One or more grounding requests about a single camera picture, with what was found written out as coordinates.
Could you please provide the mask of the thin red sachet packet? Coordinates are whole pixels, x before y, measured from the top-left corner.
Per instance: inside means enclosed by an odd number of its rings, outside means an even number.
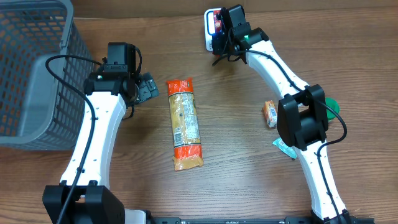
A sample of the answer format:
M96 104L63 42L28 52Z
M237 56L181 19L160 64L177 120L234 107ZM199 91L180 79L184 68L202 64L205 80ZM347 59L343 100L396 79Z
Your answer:
M213 11L213 20L214 20L215 33L221 32L223 25L221 21L220 10Z

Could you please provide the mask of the long orange noodle packet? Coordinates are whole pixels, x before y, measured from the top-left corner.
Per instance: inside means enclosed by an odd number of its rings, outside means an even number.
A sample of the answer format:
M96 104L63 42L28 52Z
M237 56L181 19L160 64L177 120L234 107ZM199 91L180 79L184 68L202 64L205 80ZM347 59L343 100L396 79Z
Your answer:
M201 167L202 146L192 79L168 80L166 84L174 139L174 169Z

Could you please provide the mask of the small orange snack box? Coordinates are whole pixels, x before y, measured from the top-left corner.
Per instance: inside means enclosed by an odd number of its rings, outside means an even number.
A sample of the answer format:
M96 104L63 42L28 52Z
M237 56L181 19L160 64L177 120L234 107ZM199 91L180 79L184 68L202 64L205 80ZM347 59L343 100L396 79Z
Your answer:
M264 103L263 113L268 127L275 128L277 126L277 110L272 100Z

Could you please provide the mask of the green lidded can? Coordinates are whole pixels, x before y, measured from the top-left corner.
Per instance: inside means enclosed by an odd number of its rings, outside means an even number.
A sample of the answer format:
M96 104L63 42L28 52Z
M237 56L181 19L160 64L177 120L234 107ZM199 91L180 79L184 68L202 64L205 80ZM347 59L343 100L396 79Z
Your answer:
M325 98L325 103L327 106L329 106L335 113L339 114L340 113L340 106L337 103L337 101L335 101L333 98ZM336 118L336 116L330 111L330 110L326 110L327 113L327 118L329 121L333 120Z

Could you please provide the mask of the teal wet wipes pack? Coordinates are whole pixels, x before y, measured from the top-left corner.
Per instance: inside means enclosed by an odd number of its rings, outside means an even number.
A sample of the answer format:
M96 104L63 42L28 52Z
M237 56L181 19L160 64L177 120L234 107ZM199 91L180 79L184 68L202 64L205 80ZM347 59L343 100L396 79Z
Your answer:
M295 150L292 147L287 146L281 138L276 139L272 144L278 147L280 151L288 155L292 160L296 160L297 154Z

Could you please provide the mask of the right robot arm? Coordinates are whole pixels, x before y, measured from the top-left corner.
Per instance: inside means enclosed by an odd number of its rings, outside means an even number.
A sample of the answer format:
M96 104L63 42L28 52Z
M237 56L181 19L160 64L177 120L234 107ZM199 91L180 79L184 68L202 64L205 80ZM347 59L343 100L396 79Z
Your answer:
M277 131L298 155L310 191L313 223L354 223L337 191L327 147L327 113L341 116L326 104L320 85L300 79L279 57L268 35L253 29L242 5L204 13L206 48L219 60L242 60L279 96Z

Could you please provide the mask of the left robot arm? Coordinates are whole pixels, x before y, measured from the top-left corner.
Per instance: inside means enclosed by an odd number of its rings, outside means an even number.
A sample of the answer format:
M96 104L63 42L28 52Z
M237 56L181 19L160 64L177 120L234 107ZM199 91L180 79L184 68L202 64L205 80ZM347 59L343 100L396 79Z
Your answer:
M142 54L125 42L110 42L108 55L78 90L51 76L85 101L72 158L58 185L45 187L42 201L53 223L150 223L145 210L126 209L109 189L114 142L126 110L159 95L150 73L141 73Z

